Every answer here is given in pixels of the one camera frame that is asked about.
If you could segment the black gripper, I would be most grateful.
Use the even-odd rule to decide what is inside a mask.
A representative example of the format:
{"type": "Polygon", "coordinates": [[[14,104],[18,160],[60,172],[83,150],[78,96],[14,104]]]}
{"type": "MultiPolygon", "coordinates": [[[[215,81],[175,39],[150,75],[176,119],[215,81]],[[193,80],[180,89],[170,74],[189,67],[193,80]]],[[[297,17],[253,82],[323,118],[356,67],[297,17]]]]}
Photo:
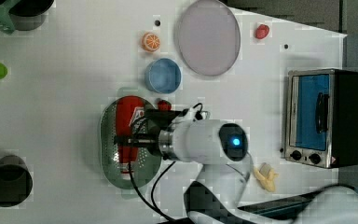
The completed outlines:
{"type": "Polygon", "coordinates": [[[146,133],[116,135],[114,144],[120,147],[146,147],[154,156],[168,156],[171,152],[174,123],[185,113],[177,110],[146,109],[146,133]]]}

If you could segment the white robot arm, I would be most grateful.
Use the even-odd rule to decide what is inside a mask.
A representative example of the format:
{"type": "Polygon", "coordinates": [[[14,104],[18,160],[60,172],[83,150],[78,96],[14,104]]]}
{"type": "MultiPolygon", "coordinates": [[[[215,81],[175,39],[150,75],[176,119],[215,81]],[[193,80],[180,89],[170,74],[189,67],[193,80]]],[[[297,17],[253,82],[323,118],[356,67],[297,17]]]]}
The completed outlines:
{"type": "Polygon", "coordinates": [[[295,217],[279,220],[243,211],[238,202],[255,175],[244,129],[206,119],[201,105],[183,111],[120,105],[115,143],[132,155],[136,148],[172,162],[197,162],[201,169],[184,193],[187,216],[195,224],[358,224],[358,188],[332,185],[295,217]]]}

